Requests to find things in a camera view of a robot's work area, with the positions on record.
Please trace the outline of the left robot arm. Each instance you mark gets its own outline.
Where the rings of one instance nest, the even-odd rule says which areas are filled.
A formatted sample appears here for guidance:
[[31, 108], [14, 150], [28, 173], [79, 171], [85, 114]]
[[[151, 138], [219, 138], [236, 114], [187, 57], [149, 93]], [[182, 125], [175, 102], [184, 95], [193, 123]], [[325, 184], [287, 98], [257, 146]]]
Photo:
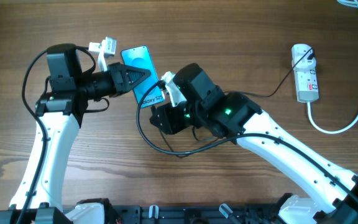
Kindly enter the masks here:
[[0, 210], [0, 223], [121, 223], [107, 198], [81, 200], [64, 213], [62, 189], [70, 149], [90, 100], [107, 100], [132, 91], [150, 71], [112, 63], [95, 72], [82, 71], [78, 52], [86, 47], [58, 44], [44, 50], [50, 76], [34, 109], [27, 110], [37, 128], [25, 174], [9, 208]]

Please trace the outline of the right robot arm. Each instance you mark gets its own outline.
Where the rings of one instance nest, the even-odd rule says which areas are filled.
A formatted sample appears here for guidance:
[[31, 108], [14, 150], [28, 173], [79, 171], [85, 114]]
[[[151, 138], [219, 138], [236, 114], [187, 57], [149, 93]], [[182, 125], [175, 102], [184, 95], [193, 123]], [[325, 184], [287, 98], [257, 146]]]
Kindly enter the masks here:
[[206, 128], [219, 142], [230, 141], [259, 155], [306, 192], [277, 203], [284, 223], [358, 223], [358, 175], [314, 152], [281, 128], [241, 93], [224, 93], [192, 63], [157, 82], [170, 102], [154, 108], [150, 122], [165, 134], [189, 126]]

